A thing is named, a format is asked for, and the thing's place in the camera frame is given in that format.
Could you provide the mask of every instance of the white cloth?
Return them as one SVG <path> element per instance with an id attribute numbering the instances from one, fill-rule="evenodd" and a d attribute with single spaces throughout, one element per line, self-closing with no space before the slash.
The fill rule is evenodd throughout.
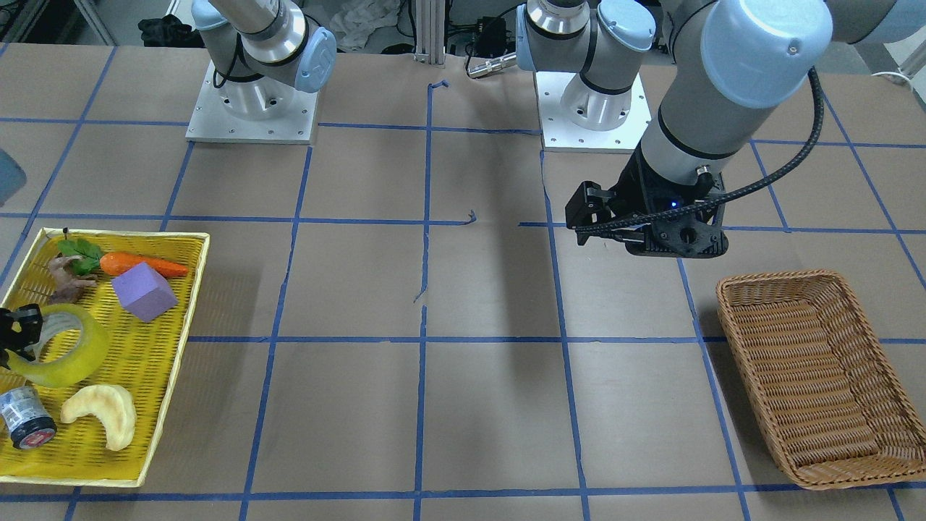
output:
<path id="1" fill-rule="evenodd" d="M 399 5 L 400 0 L 350 0 L 332 17 L 329 29 L 342 49 L 362 49 L 374 31 L 398 23 Z"/>

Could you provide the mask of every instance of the toy banana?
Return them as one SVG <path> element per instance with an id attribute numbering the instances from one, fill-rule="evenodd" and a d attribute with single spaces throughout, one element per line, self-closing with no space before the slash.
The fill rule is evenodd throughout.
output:
<path id="1" fill-rule="evenodd" d="M 95 385 L 83 388 L 61 406 L 61 423 L 73 423 L 92 414 L 106 430 L 106 448 L 121 451 L 135 436 L 135 406 L 122 386 Z"/>
<path id="2" fill-rule="evenodd" d="M 103 363 L 109 351 L 109 335 L 84 308 L 73 304 L 53 304 L 42 307 L 44 324 L 38 347 L 64 331 L 79 329 L 77 346 L 51 362 L 29 362 L 19 356 L 10 356 L 9 369 L 26 379 L 47 388 L 72 386 L 91 375 Z"/>

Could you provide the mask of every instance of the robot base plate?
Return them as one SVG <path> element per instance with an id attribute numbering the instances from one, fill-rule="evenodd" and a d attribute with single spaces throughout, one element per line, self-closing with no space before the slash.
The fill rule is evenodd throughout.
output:
<path id="1" fill-rule="evenodd" d="M 643 82 L 633 80 L 631 110 L 627 120 L 612 131 L 591 131 L 573 123 L 559 105 L 573 72 L 537 72 L 537 106 L 544 131 L 544 150 L 550 152 L 596 152 L 630 154 L 640 143 L 650 122 Z"/>
<path id="2" fill-rule="evenodd" d="M 209 63 L 206 77 L 196 98 L 196 107 L 186 129 L 188 141 L 206 143 L 268 143 L 311 145 L 319 96 L 293 90 L 295 96 L 280 118 L 263 121 L 242 120 L 223 106 L 222 98 L 212 87 Z"/>

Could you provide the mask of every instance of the small canister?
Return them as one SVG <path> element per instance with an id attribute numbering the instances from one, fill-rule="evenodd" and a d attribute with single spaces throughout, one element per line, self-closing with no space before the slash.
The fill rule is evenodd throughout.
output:
<path id="1" fill-rule="evenodd" d="M 55 437 L 55 420 L 34 388 L 21 387 L 0 394 L 0 414 L 17 449 L 35 449 Z"/>

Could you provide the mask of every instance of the purple block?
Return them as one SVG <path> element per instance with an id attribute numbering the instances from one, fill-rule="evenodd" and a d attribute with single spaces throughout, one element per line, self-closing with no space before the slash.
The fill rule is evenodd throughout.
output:
<path id="1" fill-rule="evenodd" d="M 142 322 L 151 322 L 177 305 L 167 279 L 144 262 L 114 278 L 113 289 L 119 304 Z"/>

